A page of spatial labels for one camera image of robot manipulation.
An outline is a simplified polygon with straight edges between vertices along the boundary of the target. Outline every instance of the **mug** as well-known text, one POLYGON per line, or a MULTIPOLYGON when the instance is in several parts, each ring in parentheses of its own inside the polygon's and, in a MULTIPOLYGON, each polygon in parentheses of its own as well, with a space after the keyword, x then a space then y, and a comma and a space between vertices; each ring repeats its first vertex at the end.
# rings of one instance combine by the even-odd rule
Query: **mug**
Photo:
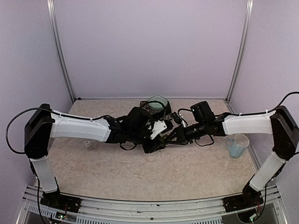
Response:
POLYGON ((237 159, 249 146, 249 139, 243 134, 236 134, 233 139, 227 139, 225 145, 228 148, 230 157, 237 159))

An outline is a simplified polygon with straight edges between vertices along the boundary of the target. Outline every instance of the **metal frame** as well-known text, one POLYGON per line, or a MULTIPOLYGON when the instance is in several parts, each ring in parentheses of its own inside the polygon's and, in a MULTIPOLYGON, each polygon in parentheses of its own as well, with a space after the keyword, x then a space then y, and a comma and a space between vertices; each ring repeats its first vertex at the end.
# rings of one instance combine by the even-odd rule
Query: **metal frame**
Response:
MULTIPOLYGON (((23 224, 28 212, 38 213, 37 187, 28 186, 19 207, 16 224, 23 224)), ((165 223, 165 224, 191 224, 209 223, 208 220, 222 220, 222 216, 240 213, 249 209, 226 213, 222 199, 224 196, 185 200, 185 201, 161 201, 138 202, 97 199, 79 196, 82 199, 79 213, 68 212, 71 220, 66 223, 110 223, 110 224, 136 224, 136 223, 165 223)), ((284 219, 284 208, 281 206, 281 197, 277 187, 267 188, 267 204, 273 203, 278 211, 279 223, 287 224, 284 219)), ((50 214, 64 212, 41 205, 42 214, 50 217, 50 214)))
POLYGON ((58 54, 58 59, 59 59, 62 74, 64 77, 64 82, 65 82, 69 97, 71 99, 71 102, 72 102, 72 104, 74 104, 76 97, 75 97, 73 87, 71 85, 71 80, 70 80, 68 71, 66 69, 64 55, 62 52, 62 47, 61 47, 60 38, 59 38, 58 25, 57 25, 57 20, 56 20, 56 14, 55 14, 54 0, 47 0, 47 5, 48 5, 48 11, 49 11, 49 17, 50 17, 50 22, 51 22, 51 26, 52 26, 52 31, 53 31, 53 35, 54 35, 55 46, 56 46, 56 50, 57 50, 57 54, 58 54))
POLYGON ((242 31, 242 38, 241 38, 241 44, 239 47, 239 52, 238 52, 238 57, 237 61, 235 64, 235 69, 234 69, 234 74, 232 81, 229 86, 228 94, 226 97, 226 100, 228 102, 231 101, 235 86, 237 83, 237 79, 240 73, 240 68, 244 56, 244 51, 245 51, 245 45, 246 45, 246 40, 249 32, 249 26, 250 26, 250 21, 251 21, 251 14, 252 14, 252 7, 253 7, 253 0, 247 0, 247 7, 246 7, 246 13, 245 13, 245 20, 244 20, 244 25, 243 25, 243 31, 242 31))

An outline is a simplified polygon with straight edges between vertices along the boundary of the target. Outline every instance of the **vertical metal post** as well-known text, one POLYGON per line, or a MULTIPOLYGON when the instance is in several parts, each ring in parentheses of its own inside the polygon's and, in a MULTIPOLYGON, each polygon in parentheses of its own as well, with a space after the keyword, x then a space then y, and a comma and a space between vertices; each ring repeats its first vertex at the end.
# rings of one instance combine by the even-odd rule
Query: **vertical metal post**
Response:
POLYGON ((59 32, 58 32, 58 26, 57 26, 56 15, 55 15, 54 0, 47 0, 47 4, 48 4, 48 11, 49 11, 49 17, 50 17, 50 22, 51 22, 51 26, 52 26, 52 31, 53 31, 53 35, 54 35, 55 46, 56 46, 58 58, 60 61, 60 66, 61 66, 62 74, 64 77, 64 82, 65 82, 69 97, 71 99, 71 102, 74 103, 76 100, 76 97, 74 94, 73 87, 71 85, 71 80, 70 80, 69 74, 66 69, 64 55, 62 52, 62 47, 61 47, 61 43, 60 43, 60 39, 59 39, 59 32))
POLYGON ((243 25, 243 31, 242 31, 242 39, 241 39, 241 44, 239 47, 239 52, 238 52, 238 57, 237 61, 235 64, 235 69, 234 69, 234 74, 232 81, 229 86, 228 94, 226 97, 226 101, 230 103, 234 90, 235 90, 235 85, 237 83, 237 79, 240 73, 240 68, 243 60, 243 55, 245 51, 245 45, 246 45, 246 40, 249 32, 249 26, 250 26, 250 20, 251 20, 251 14, 252 14, 252 7, 253 7, 253 0, 247 0, 247 7, 246 7, 246 13, 245 13, 245 20, 244 20, 244 25, 243 25))

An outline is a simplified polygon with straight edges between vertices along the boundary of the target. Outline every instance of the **marble table surface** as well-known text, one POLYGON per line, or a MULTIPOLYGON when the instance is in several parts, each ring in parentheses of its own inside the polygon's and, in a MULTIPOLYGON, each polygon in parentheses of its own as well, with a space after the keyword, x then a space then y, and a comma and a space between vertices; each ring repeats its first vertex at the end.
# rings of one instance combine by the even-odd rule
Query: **marble table surface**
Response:
MULTIPOLYGON (((140 99, 77 100, 70 113, 88 117, 126 115, 140 99)), ((201 101, 170 99, 172 111, 190 108, 201 101)), ((215 114, 227 112, 222 100, 208 100, 215 114)), ((190 124, 192 113, 182 112, 190 124)), ((92 142, 88 151, 84 139, 57 138, 49 151, 60 190, 81 196, 133 201, 171 201, 223 196, 241 192, 255 173, 245 151, 239 159, 229 157, 225 137, 199 147, 168 145, 145 154, 141 146, 124 151, 119 145, 92 142)), ((200 139, 209 143, 209 137, 200 139)))

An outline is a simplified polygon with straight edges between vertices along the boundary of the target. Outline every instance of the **metal vent grille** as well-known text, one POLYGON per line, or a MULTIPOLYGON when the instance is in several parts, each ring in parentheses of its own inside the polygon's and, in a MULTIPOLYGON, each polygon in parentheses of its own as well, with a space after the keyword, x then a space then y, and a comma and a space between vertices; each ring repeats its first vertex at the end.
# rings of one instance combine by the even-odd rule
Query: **metal vent grille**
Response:
MULTIPOLYGON (((77 221, 78 224, 120 224, 121 222, 107 222, 104 220, 98 220, 98 219, 92 219, 92 218, 86 218, 86 217, 78 217, 77 221)), ((202 219, 195 222, 176 222, 176 224, 223 224, 222 218, 210 218, 210 219, 202 219)))
MULTIPOLYGON (((37 206, 29 205, 28 211, 39 214, 37 206)), ((51 217, 51 215, 52 215, 52 217, 55 217, 55 212, 45 210, 45 209, 42 209, 42 208, 41 208, 41 214, 45 217, 51 217)))

